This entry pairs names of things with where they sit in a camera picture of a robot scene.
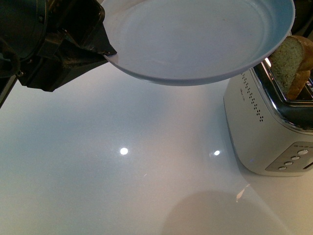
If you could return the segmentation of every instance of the toaster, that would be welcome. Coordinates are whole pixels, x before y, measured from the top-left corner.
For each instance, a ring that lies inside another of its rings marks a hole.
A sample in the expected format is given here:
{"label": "toaster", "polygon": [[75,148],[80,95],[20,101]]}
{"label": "toaster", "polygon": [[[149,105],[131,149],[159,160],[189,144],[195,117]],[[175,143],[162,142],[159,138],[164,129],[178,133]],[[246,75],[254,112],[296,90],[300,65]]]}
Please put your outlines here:
{"label": "toaster", "polygon": [[313,168],[313,83],[288,100],[266,59],[229,80],[224,107],[235,155],[250,171],[301,176]]}

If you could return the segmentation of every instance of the bread slice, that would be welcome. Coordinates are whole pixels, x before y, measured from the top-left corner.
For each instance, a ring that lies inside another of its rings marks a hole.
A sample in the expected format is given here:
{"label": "bread slice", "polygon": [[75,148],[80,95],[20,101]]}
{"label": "bread slice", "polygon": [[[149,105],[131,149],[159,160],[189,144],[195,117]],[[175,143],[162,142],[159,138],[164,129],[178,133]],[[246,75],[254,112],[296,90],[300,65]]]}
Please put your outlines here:
{"label": "bread slice", "polygon": [[295,100],[313,69],[313,42],[301,36],[288,36],[269,60],[283,94]]}

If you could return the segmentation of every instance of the black robotic arm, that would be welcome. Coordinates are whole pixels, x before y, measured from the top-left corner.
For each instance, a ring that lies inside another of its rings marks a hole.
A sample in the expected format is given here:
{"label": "black robotic arm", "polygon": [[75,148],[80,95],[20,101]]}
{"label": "black robotic arm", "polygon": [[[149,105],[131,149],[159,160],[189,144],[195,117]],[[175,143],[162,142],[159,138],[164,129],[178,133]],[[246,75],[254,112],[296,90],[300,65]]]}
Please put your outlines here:
{"label": "black robotic arm", "polygon": [[52,92],[114,55],[96,0],[1,0],[0,105],[18,79]]}

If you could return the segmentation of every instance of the toaster vent holes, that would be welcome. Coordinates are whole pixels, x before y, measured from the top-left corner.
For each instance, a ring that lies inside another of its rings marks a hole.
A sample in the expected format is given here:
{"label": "toaster vent holes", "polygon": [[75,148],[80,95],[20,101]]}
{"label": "toaster vent holes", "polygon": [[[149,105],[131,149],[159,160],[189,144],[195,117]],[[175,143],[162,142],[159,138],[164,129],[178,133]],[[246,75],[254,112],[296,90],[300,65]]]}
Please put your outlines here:
{"label": "toaster vent holes", "polygon": [[261,115],[261,110],[258,107],[258,104],[255,101],[255,98],[253,97],[253,93],[251,92],[251,87],[249,86],[249,83],[247,82],[246,75],[242,73],[242,80],[244,82],[244,86],[246,88],[246,93],[249,96],[249,100],[251,102],[251,105],[253,106],[253,110],[255,110],[256,116],[259,118],[259,122],[264,121],[264,116]]}

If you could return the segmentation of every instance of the white plate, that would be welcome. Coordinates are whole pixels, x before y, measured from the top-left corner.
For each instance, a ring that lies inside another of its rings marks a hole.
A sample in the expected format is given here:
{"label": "white plate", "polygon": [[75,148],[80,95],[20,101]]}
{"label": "white plate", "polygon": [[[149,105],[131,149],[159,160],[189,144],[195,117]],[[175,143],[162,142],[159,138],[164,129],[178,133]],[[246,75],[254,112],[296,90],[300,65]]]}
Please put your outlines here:
{"label": "white plate", "polygon": [[221,81],[285,39],[292,0],[104,0],[104,27],[122,71],[165,85]]}

